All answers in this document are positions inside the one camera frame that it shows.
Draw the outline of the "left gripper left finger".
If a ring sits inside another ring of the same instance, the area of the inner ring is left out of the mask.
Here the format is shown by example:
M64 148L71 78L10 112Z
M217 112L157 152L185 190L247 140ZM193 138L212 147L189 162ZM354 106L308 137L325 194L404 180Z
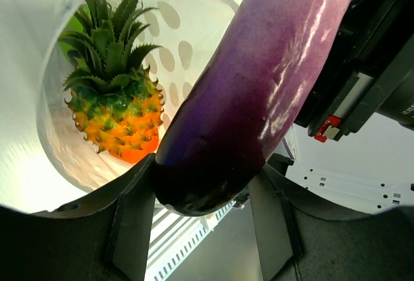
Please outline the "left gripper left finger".
M150 154L52 212L1 208L2 280L143 280L155 197Z

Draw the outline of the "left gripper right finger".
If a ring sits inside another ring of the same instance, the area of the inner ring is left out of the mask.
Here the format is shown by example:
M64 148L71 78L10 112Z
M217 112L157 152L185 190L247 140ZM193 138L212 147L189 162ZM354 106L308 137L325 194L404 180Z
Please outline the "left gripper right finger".
M265 165L249 185L265 280L412 280L413 208L365 214Z

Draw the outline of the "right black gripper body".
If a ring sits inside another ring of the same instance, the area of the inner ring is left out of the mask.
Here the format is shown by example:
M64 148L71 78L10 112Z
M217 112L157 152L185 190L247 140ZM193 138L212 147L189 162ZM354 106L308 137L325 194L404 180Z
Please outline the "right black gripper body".
M338 141L375 113L413 128L413 0L351 0L295 123Z

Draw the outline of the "orange toy fruit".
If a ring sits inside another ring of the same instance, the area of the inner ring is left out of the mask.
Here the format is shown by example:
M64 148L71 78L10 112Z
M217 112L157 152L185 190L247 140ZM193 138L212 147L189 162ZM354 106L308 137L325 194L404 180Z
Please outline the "orange toy fruit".
M144 142L141 145L142 147L141 150L128 146L127 148L124 148L122 150L120 155L113 151L110 151L109 154L127 163L135 164L141 161L149 153L155 152L158 148L158 144L159 144L159 136L155 135L155 136L152 136L150 141Z

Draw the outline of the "toy pineapple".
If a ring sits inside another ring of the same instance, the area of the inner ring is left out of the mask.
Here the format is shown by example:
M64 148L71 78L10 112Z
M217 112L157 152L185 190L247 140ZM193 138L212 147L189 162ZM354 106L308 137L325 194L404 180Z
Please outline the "toy pineapple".
M59 36L82 56L63 88L76 129L98 152L121 154L124 148L142 149L144 142L159 136L164 97L158 80L150 76L146 56L157 45L136 44L147 29L140 17L149 12L142 0L85 0L74 15L81 32Z

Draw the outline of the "dark purple toy eggplant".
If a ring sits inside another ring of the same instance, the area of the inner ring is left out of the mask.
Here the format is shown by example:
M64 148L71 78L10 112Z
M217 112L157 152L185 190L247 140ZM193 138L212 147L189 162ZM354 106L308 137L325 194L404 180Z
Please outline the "dark purple toy eggplant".
M236 197L294 123L351 0L243 0L155 156L158 201L203 216Z

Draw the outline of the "clear zip top bag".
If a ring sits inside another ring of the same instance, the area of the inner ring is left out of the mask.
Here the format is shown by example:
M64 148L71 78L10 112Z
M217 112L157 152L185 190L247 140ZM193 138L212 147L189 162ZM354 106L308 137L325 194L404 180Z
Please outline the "clear zip top bag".
M42 143L92 192L157 150L238 8L234 0L83 0L44 77Z

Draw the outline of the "green toy ball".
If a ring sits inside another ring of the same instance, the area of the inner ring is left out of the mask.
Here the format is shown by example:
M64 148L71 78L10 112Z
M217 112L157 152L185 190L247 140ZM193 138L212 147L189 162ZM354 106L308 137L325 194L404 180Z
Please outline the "green toy ball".
M62 30L61 35L64 35L66 32L81 32L83 33L83 26L82 24L77 20L75 16L72 16L69 20L69 22L66 24L65 28ZM74 49L71 45L68 43L62 42L60 39L58 40L58 45L60 46L60 49L66 59L70 62L70 64L76 68L82 59L82 56L80 53Z

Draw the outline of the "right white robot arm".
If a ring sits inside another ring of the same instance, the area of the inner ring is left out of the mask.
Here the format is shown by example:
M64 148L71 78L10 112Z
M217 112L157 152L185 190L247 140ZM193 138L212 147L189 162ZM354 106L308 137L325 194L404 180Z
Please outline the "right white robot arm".
M325 199L413 204L413 0L351 0L285 144L286 176Z

